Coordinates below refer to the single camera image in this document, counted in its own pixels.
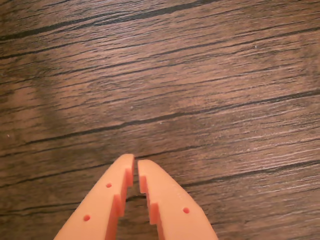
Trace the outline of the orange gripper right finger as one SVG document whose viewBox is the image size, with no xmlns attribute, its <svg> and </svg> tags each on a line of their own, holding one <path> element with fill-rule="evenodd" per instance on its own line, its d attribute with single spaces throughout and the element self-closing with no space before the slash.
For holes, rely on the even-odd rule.
<svg viewBox="0 0 320 240">
<path fill-rule="evenodd" d="M 216 240 L 203 209 L 157 163 L 139 160 L 139 188 L 146 194 L 149 222 L 160 240 Z"/>
</svg>

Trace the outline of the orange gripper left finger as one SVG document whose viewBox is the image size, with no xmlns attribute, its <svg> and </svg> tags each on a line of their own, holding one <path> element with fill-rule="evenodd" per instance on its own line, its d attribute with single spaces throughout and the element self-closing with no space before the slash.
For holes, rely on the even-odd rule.
<svg viewBox="0 0 320 240">
<path fill-rule="evenodd" d="M 56 240 L 114 240 L 133 185 L 134 155 L 123 154 L 105 171 L 55 236 Z"/>
</svg>

